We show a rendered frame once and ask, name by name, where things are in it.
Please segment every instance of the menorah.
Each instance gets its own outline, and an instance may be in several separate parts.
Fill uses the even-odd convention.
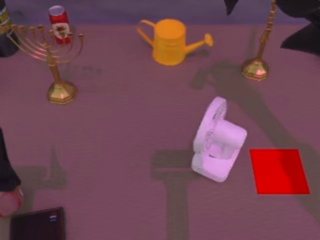
[[[77,95],[77,87],[69,81],[62,80],[57,64],[69,63],[81,54],[84,35],[81,33],[78,34],[80,41],[79,50],[73,57],[69,57],[74,48],[74,38],[72,33],[65,34],[64,29],[56,30],[63,42],[60,46],[57,46],[55,31],[53,29],[48,31],[50,39],[47,40],[48,36],[45,34],[45,27],[43,25],[38,25],[37,27],[31,26],[27,30],[25,26],[12,24],[10,28],[16,34],[18,42],[10,36],[9,31],[11,30],[8,29],[7,26],[3,25],[2,28],[6,36],[22,52],[35,59],[47,62],[54,80],[47,93],[48,100],[54,104],[67,104],[71,102]],[[70,39],[70,45],[69,48],[65,50],[67,37]]]
[[[272,0],[271,10],[269,13],[266,28],[260,37],[260,45],[259,45],[257,55],[254,58],[246,60],[242,65],[242,74],[247,79],[261,81],[266,79],[269,75],[269,66],[263,60],[262,57],[263,57],[266,45],[268,43],[270,33],[272,31],[272,27],[273,27],[275,15],[276,15],[276,8],[277,8],[276,0]]]

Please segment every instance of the gold menorah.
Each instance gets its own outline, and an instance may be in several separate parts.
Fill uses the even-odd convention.
[[[55,31],[53,29],[49,30],[49,36],[46,36],[45,27],[43,25],[38,25],[37,27],[31,26],[27,30],[25,26],[12,24],[10,28],[17,36],[18,42],[10,36],[10,29],[8,29],[7,26],[2,26],[2,29],[6,32],[6,36],[22,52],[35,59],[47,62],[54,80],[47,93],[48,100],[54,104],[67,104],[71,102],[77,95],[77,87],[69,81],[62,80],[57,64],[69,63],[81,54],[84,44],[84,35],[78,34],[80,48],[73,57],[68,58],[74,48],[72,33],[65,34],[63,30],[59,31],[58,34],[62,38],[63,43],[58,46],[56,44]],[[66,45],[67,37],[70,39],[70,45],[69,48],[65,50],[64,46]]]
[[[266,45],[269,40],[269,36],[272,31],[272,27],[273,27],[275,15],[276,15],[276,8],[277,8],[276,0],[272,0],[271,10],[269,13],[266,28],[260,37],[260,45],[259,45],[257,55],[252,59],[246,60],[242,65],[242,74],[247,79],[261,81],[266,79],[269,75],[269,66],[262,59],[262,56],[264,54]]]

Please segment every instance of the menorah base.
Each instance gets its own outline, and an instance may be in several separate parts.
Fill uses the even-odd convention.
[[[69,81],[62,84],[53,83],[49,88],[47,97],[50,103],[67,104],[76,97],[77,91],[77,87]]]
[[[242,74],[250,80],[261,81],[268,77],[269,66],[260,58],[252,58],[242,65]]]

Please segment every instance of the red can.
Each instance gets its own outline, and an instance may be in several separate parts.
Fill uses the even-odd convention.
[[[18,186],[14,191],[0,191],[0,218],[7,217],[19,210],[24,200],[24,194]]]
[[[51,22],[52,29],[54,30],[54,37],[58,44],[68,44],[70,43],[70,38],[67,37],[71,32],[70,25],[68,21],[68,16],[65,8],[60,5],[55,5],[49,8],[49,18]]]

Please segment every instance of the red tile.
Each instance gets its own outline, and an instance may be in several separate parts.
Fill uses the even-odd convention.
[[[258,194],[309,194],[297,149],[251,149]]]

